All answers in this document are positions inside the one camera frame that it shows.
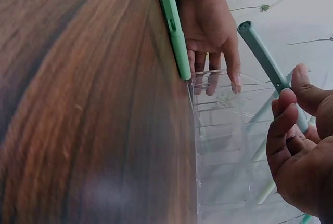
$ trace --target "transparent container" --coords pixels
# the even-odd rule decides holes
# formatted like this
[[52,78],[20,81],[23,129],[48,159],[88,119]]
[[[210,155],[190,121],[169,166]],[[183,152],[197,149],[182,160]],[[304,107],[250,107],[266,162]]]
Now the transparent container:
[[[323,87],[325,78],[323,73],[312,82]],[[241,80],[238,94],[224,70],[197,73],[192,82],[198,223],[299,224],[304,214],[276,187],[262,197],[272,180],[265,142],[275,89],[243,74]]]

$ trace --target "wood grain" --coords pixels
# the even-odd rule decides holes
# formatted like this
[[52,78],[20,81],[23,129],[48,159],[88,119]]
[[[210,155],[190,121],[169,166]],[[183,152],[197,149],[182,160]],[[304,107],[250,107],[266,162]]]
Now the wood grain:
[[194,223],[158,0],[0,0],[0,223]]

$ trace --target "mint green pen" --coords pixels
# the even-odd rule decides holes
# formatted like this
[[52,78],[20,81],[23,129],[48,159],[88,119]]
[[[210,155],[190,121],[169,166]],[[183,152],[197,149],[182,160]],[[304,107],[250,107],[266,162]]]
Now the mint green pen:
[[[244,39],[248,47],[251,49],[252,53],[266,72],[267,76],[270,78],[276,91],[280,94],[283,89],[290,88],[287,79],[281,73],[281,70],[277,66],[274,58],[254,30],[252,22],[243,22],[239,25],[237,31]],[[298,118],[296,124],[302,133],[305,133],[309,127],[308,122],[306,120],[304,111],[299,107],[298,104],[296,106],[298,109]]]
[[165,19],[169,28],[169,36],[180,76],[183,80],[191,79],[185,36],[179,18],[176,0],[161,0]]

